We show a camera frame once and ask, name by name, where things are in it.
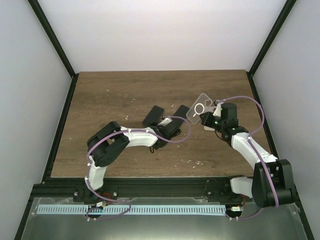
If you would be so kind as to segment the clear magsafe phone case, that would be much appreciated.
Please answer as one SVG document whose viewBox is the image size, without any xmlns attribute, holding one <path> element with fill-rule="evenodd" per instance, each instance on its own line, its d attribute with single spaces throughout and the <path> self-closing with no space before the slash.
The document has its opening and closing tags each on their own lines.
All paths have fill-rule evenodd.
<svg viewBox="0 0 320 240">
<path fill-rule="evenodd" d="M 201 93 L 189 108 L 186 117 L 190 123 L 197 124 L 201 120 L 201 114 L 213 112 L 215 108 L 214 101 L 207 94 Z"/>
</svg>

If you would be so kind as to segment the dark green smartphone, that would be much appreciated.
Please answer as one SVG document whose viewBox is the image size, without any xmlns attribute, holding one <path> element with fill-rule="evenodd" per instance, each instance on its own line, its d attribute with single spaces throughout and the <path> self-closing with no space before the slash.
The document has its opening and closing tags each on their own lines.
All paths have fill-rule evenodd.
<svg viewBox="0 0 320 240">
<path fill-rule="evenodd" d="M 172 121 L 174 122 L 174 124 L 176 125 L 176 127 L 180 127 L 183 123 L 184 120 L 186 119 L 186 114 L 189 111 L 189 107 L 185 106 L 185 105 L 180 105 L 180 107 L 176 110 L 176 112 L 173 114 L 173 119 Z"/>
</svg>

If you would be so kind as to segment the cream phone case with ring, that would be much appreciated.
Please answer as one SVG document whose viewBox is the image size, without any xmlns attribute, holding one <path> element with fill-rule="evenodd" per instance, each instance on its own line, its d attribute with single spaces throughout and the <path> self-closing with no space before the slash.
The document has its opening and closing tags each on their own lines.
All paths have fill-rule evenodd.
<svg viewBox="0 0 320 240">
<path fill-rule="evenodd" d="M 215 131 L 215 129 L 212 128 L 212 127 L 203 126 L 203 128 L 204 128 L 205 131 Z"/>
</svg>

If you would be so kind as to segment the teal phone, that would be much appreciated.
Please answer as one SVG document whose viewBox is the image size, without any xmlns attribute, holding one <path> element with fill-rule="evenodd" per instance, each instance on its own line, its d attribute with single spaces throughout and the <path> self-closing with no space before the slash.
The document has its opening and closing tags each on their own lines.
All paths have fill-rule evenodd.
<svg viewBox="0 0 320 240">
<path fill-rule="evenodd" d="M 147 116 L 142 121 L 144 127 L 156 126 L 162 118 L 165 110 L 162 107 L 154 105 Z"/>
</svg>

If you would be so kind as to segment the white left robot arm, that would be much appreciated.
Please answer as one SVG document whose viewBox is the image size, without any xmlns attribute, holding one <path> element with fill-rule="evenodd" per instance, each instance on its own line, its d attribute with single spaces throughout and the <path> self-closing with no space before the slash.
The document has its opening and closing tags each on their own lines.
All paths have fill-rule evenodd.
<svg viewBox="0 0 320 240">
<path fill-rule="evenodd" d="M 123 127 L 116 121 L 108 123 L 87 141 L 85 197 L 91 202 L 101 198 L 106 170 L 126 148 L 146 147 L 154 152 L 174 143 L 184 121 L 183 117 L 169 116 L 145 128 Z"/>
</svg>

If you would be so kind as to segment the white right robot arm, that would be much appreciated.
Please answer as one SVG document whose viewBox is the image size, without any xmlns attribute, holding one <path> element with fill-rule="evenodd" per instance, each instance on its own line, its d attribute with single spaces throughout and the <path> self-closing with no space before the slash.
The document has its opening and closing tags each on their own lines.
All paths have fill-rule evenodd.
<svg viewBox="0 0 320 240">
<path fill-rule="evenodd" d="M 214 112 L 199 116 L 201 124 L 221 134 L 221 139 L 253 168 L 252 177 L 234 177 L 222 188 L 223 198 L 229 202 L 240 195 L 253 199 L 259 208 L 277 207 L 294 203 L 296 190 L 292 166 L 286 159 L 278 159 L 260 146 L 248 132 L 239 125 L 237 106 L 220 102 Z"/>
</svg>

